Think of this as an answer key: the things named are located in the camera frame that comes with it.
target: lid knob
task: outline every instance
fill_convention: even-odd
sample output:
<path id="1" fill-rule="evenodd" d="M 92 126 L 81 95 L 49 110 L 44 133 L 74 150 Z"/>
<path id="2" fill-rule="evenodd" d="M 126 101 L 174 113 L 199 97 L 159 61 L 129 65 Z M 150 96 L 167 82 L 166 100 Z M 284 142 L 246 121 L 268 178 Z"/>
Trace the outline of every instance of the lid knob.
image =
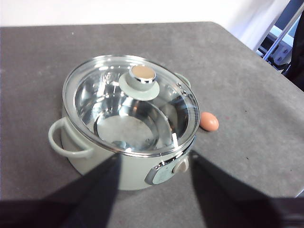
<path id="1" fill-rule="evenodd" d="M 148 66 L 133 66 L 129 74 L 143 84 L 150 84 L 155 80 L 155 71 Z"/>
<path id="2" fill-rule="evenodd" d="M 119 86 L 130 97 L 141 101 L 156 98 L 160 87 L 155 71 L 148 66 L 133 66 L 119 78 Z"/>

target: brown egg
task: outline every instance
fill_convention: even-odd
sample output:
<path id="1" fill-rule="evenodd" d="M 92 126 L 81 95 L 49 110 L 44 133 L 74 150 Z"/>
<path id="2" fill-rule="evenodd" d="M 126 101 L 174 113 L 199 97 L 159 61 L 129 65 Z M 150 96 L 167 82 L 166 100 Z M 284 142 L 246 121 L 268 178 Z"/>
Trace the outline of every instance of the brown egg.
<path id="1" fill-rule="evenodd" d="M 219 128 L 219 121 L 215 115 L 207 112 L 200 114 L 200 126 L 209 132 L 216 131 Z"/>

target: table surface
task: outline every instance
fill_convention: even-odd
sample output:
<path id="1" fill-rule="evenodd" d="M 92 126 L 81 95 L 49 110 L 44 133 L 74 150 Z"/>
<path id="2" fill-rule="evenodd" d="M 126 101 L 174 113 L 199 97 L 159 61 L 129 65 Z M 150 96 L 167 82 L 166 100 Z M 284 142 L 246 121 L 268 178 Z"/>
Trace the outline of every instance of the table surface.
<path id="1" fill-rule="evenodd" d="M 303 92 L 217 24 L 1 28 L 1 44 L 2 199 L 41 198 L 79 176 L 47 133 L 61 117 L 66 76 L 106 54 L 141 56 L 190 80 L 201 111 L 220 122 L 216 132 L 197 131 L 194 149 L 208 161 L 268 196 L 295 197 L 304 188 Z M 121 191 L 109 226 L 202 227 L 199 210 L 187 172 Z M 150 223 L 141 222 L 147 213 Z"/>

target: pot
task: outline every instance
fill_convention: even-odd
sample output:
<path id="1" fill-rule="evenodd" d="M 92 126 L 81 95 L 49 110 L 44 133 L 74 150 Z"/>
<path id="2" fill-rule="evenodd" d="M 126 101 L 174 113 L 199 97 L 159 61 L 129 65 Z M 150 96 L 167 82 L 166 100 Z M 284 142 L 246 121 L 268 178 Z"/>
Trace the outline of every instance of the pot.
<path id="1" fill-rule="evenodd" d="M 52 148 L 81 174 L 120 153 L 119 189 L 138 190 L 186 171 L 200 111 L 182 75 L 135 56 L 99 56 L 63 85 Z M 61 129 L 62 147 L 53 139 Z"/>

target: glass lid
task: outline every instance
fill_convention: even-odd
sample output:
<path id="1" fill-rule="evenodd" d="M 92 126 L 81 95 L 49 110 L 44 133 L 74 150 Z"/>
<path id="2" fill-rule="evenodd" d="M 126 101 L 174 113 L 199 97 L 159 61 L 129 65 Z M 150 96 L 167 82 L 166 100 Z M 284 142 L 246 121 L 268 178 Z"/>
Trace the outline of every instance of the glass lid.
<path id="1" fill-rule="evenodd" d="M 200 122 L 197 100 L 174 73 L 144 58 L 100 56 L 63 86 L 72 124 L 113 152 L 153 157 L 184 150 Z"/>

